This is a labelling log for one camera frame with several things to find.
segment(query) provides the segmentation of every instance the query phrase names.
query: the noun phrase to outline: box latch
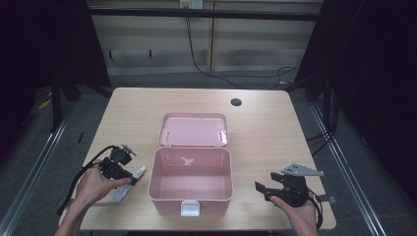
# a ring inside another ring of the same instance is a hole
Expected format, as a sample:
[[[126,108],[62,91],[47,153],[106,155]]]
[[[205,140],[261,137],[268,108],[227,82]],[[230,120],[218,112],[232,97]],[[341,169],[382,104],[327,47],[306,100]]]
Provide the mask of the box latch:
[[[195,200],[185,200],[181,203],[181,216],[200,216],[200,204]]]

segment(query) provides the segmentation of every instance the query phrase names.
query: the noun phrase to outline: hand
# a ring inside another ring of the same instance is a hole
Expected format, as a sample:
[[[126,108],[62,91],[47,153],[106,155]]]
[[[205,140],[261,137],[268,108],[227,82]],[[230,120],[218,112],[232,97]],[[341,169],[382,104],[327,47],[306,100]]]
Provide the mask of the hand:
[[[127,185],[131,179],[124,178],[119,180],[106,179],[100,172],[98,164],[101,160],[96,160],[92,168],[83,175],[77,185],[77,193],[74,203],[84,207],[90,207],[97,201],[103,199],[112,189]]]
[[[77,185],[76,198],[68,208],[61,225],[55,232],[55,236],[79,235],[81,224],[89,207],[104,198],[110,190],[131,182],[129,178],[106,179],[98,169],[100,161],[99,159],[96,160],[95,165],[81,178]]]
[[[292,207],[276,196],[270,197],[270,201],[285,212],[292,229],[297,235],[319,235],[316,225],[316,207],[311,201],[307,201],[300,207]]]

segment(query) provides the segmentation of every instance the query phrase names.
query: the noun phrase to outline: white latch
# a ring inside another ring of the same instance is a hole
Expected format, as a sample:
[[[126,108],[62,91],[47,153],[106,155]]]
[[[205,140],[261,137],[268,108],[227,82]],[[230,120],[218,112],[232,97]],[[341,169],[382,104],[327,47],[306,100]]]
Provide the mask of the white latch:
[[[200,216],[200,204],[195,200],[185,200],[181,203],[181,216]]]
[[[191,9],[203,9],[203,0],[192,0]]]

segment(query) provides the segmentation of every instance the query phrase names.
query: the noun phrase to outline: metal rail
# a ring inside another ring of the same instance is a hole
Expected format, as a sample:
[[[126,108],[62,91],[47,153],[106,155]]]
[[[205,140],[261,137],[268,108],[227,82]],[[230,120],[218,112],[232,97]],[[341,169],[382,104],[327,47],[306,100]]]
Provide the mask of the metal rail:
[[[52,152],[55,150],[58,141],[60,140],[65,127],[67,125],[68,118],[70,117],[72,111],[74,110],[76,103],[72,103],[69,107],[67,115],[64,117],[61,125],[56,129],[54,133],[51,133],[45,146],[43,147],[42,152],[36,160],[33,168],[30,171],[27,179],[25,180],[24,185],[20,189],[19,193],[16,195],[15,199],[7,209],[4,217],[0,222],[0,235],[9,236],[12,235],[13,231],[18,224],[19,219],[24,212],[30,197],[37,186],[37,183],[40,180],[40,177],[43,173],[43,170],[46,168],[47,163],[52,155]]]
[[[123,7],[55,7],[38,8],[51,13],[90,14],[97,16],[132,16],[132,17],[181,17],[181,18],[218,18],[218,19],[252,19],[315,22],[321,19],[340,19],[343,16],[323,16],[313,13],[250,12],[199,9],[169,8],[123,8]]]
[[[319,124],[320,129],[325,135],[326,140],[328,141],[328,147],[330,148],[331,153],[333,154],[334,160],[336,161],[341,174],[343,175],[347,186],[349,187],[350,192],[355,199],[356,204],[358,205],[365,222],[368,224],[369,229],[371,230],[372,235],[374,236],[387,236],[384,231],[384,227],[380,222],[378,215],[375,213],[373,207],[369,203],[365,193],[362,191],[361,186],[359,185],[358,180],[355,177],[352,169],[349,167],[343,152],[340,149],[337,141],[332,139],[328,134],[328,129],[326,127],[325,121],[323,120],[323,114],[318,105],[313,105],[311,107],[313,114],[316,118],[317,123]]]

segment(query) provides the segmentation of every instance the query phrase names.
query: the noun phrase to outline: dark floor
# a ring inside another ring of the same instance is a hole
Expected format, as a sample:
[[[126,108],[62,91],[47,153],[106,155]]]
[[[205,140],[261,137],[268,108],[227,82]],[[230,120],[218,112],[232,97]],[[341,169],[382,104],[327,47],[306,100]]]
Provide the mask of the dark floor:
[[[246,89],[268,89],[277,82],[276,78],[228,78],[228,80],[233,80]],[[199,73],[112,78],[112,84],[115,87],[236,89],[230,83],[208,78]],[[50,136],[51,106],[42,110],[37,109],[37,106],[44,100],[46,90],[47,88],[44,88],[38,92],[40,96],[21,130],[21,138],[1,168],[0,217],[8,212],[8,208],[24,185],[26,177]],[[30,193],[30,200],[25,205],[22,215],[18,217],[13,235],[52,235],[58,225],[59,216],[55,213],[58,202],[66,196],[74,175],[81,167],[109,100],[87,88],[81,88],[81,91],[83,95],[79,101],[64,102],[64,110],[72,106],[74,110],[68,118],[65,130],[51,158],[45,163],[46,167],[39,182]],[[291,92],[290,96],[305,137],[311,138],[319,134],[321,130],[313,116],[312,103],[305,99],[304,91],[297,89]],[[417,232],[416,208],[381,167],[373,151],[363,145],[361,135],[342,110],[339,114],[335,138],[345,155],[348,166],[353,170],[370,205],[377,213],[386,235],[414,235]],[[317,141],[311,143],[312,152],[323,143],[318,141],[319,144],[316,144]],[[364,212],[353,198],[328,147],[323,148],[314,156],[314,159],[318,169],[326,174],[322,181],[327,193],[337,198],[337,203],[332,205],[337,225],[332,230],[321,230],[321,235],[373,235],[364,219]],[[281,231],[276,234],[293,235],[291,231]],[[92,235],[125,236],[128,232],[100,231],[93,232]]]

